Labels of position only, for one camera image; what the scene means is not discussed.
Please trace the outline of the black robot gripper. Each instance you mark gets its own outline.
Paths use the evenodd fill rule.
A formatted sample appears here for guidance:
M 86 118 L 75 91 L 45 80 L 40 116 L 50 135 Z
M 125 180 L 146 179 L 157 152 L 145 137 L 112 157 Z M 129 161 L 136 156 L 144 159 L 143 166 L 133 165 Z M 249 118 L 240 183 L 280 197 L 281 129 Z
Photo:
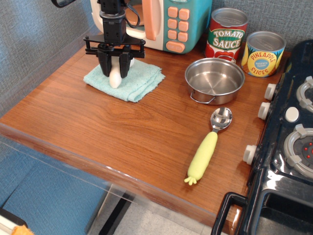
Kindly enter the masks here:
M 128 75 L 133 58 L 144 58 L 145 41 L 134 38 L 126 32 L 125 14 L 101 14 L 103 34 L 85 36 L 86 54 L 96 55 L 102 73 L 109 77 L 112 70 L 112 56 L 119 56 L 121 78 Z

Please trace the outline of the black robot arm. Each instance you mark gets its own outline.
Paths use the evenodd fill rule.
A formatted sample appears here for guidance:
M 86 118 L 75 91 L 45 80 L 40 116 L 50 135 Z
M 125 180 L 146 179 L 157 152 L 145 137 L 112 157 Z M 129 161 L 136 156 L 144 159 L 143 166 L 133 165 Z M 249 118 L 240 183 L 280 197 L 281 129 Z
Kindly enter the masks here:
M 126 9 L 136 15 L 137 11 L 123 0 L 99 0 L 99 16 L 103 23 L 103 34 L 85 36 L 86 54 L 96 55 L 102 72 L 109 76 L 112 70 L 112 57 L 119 58 L 121 77 L 125 78 L 130 69 L 131 60 L 145 57 L 145 40 L 132 37 L 126 32 L 130 22 L 126 18 Z

